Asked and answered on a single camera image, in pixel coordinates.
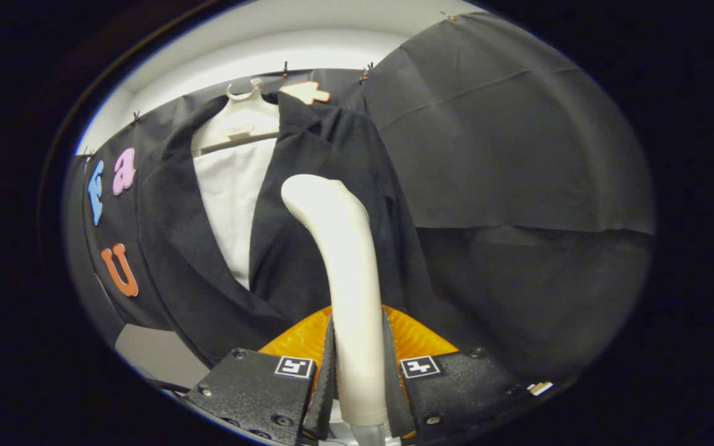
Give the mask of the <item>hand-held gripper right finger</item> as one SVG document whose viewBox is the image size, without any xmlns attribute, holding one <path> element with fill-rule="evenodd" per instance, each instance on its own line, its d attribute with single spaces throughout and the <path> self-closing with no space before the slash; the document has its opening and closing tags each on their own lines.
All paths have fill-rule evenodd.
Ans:
<svg viewBox="0 0 714 446">
<path fill-rule="evenodd" d="M 389 429 L 404 442 L 470 442 L 518 409 L 522 383 L 482 347 L 461 350 L 383 307 Z"/>
</svg>

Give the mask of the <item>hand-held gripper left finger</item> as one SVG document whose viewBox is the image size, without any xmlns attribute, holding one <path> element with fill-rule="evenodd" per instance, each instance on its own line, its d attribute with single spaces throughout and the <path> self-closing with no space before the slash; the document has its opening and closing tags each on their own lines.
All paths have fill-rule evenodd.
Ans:
<svg viewBox="0 0 714 446">
<path fill-rule="evenodd" d="M 187 403 L 274 444 L 326 440 L 336 387 L 331 315 L 323 308 L 258 351 L 230 350 L 186 394 Z"/>
</svg>

